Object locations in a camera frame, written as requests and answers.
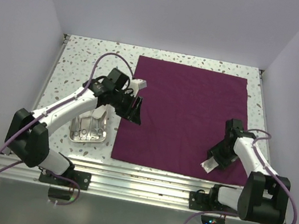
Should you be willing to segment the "steel forceps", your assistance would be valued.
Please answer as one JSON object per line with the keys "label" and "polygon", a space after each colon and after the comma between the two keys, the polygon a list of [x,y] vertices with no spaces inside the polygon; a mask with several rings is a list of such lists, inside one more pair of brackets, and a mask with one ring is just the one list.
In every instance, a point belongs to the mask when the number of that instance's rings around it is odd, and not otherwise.
{"label": "steel forceps", "polygon": [[84,124],[82,125],[81,139],[87,140],[91,138],[91,131],[93,126],[93,117],[87,117],[84,119]]}
{"label": "steel forceps", "polygon": [[102,117],[94,117],[93,118],[93,129],[92,133],[96,136],[101,136],[103,134],[103,123],[104,123],[104,116]]}
{"label": "steel forceps", "polygon": [[82,131],[82,119],[78,116],[75,118],[73,136],[80,137],[80,132]]}

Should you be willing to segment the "clear plastic sachet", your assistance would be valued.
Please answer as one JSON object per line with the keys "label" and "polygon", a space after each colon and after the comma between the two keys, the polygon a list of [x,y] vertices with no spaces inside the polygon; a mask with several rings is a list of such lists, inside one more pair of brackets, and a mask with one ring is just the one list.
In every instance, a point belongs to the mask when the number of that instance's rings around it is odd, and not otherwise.
{"label": "clear plastic sachet", "polygon": [[206,173],[210,173],[219,166],[214,157],[210,157],[200,164]]}

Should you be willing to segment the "steel instrument tray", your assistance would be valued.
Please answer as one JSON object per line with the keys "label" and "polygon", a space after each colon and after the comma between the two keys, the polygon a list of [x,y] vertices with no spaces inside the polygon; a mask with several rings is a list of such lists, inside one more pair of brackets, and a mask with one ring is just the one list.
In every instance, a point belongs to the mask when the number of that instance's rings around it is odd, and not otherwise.
{"label": "steel instrument tray", "polygon": [[70,136],[73,142],[100,143],[107,136],[108,106],[87,111],[71,121]]}

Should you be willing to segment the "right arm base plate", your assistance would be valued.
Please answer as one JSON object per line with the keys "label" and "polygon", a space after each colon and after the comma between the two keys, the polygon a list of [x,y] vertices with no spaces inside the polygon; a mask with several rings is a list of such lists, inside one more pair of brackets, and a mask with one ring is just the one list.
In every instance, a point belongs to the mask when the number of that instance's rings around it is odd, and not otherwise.
{"label": "right arm base plate", "polygon": [[224,211],[231,214],[237,214],[237,212],[234,209],[226,205],[219,204],[218,202],[212,201],[207,193],[201,193],[200,191],[190,191],[188,202],[188,207],[192,210],[221,212]]}

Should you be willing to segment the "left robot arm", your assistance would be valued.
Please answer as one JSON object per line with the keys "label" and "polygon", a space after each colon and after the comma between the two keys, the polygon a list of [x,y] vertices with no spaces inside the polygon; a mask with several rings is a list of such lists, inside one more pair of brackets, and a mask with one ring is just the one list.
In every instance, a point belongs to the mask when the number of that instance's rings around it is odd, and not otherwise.
{"label": "left robot arm", "polygon": [[82,87],[50,106],[34,111],[18,110],[7,132],[5,146],[26,166],[50,171],[57,183],[68,185],[74,175],[73,164],[50,149],[51,134],[78,115],[107,105],[119,117],[141,124],[142,97],[138,92],[146,86],[145,80],[130,79],[116,68],[107,76],[89,78]]}

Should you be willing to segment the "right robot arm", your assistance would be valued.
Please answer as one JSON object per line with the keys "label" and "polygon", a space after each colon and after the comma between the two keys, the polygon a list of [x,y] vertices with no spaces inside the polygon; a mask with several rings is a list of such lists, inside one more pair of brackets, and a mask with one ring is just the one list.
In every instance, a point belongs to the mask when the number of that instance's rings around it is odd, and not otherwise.
{"label": "right robot arm", "polygon": [[239,160],[248,178],[241,190],[215,185],[206,200],[208,208],[219,212],[228,207],[244,221],[283,224],[290,181],[272,169],[257,146],[257,137],[245,131],[239,119],[227,120],[224,134],[224,139],[207,151],[202,168],[206,173],[224,170]]}

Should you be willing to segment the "purple cloth mat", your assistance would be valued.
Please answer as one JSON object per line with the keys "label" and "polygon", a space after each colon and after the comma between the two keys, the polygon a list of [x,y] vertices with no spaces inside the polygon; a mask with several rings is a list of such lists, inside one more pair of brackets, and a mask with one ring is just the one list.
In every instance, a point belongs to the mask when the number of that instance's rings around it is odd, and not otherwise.
{"label": "purple cloth mat", "polygon": [[241,162],[207,173],[207,151],[223,140],[225,123],[248,122],[244,78],[141,56],[135,77],[147,82],[138,94],[141,124],[122,119],[111,158],[192,178],[241,186]]}

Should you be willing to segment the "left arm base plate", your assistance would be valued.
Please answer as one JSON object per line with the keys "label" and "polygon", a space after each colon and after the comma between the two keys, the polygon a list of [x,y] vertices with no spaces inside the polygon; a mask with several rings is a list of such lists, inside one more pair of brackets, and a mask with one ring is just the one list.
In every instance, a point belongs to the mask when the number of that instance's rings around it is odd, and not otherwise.
{"label": "left arm base plate", "polygon": [[61,176],[51,171],[42,171],[38,181],[62,187],[75,187],[86,191],[91,183],[91,178],[90,173],[77,170],[68,170]]}

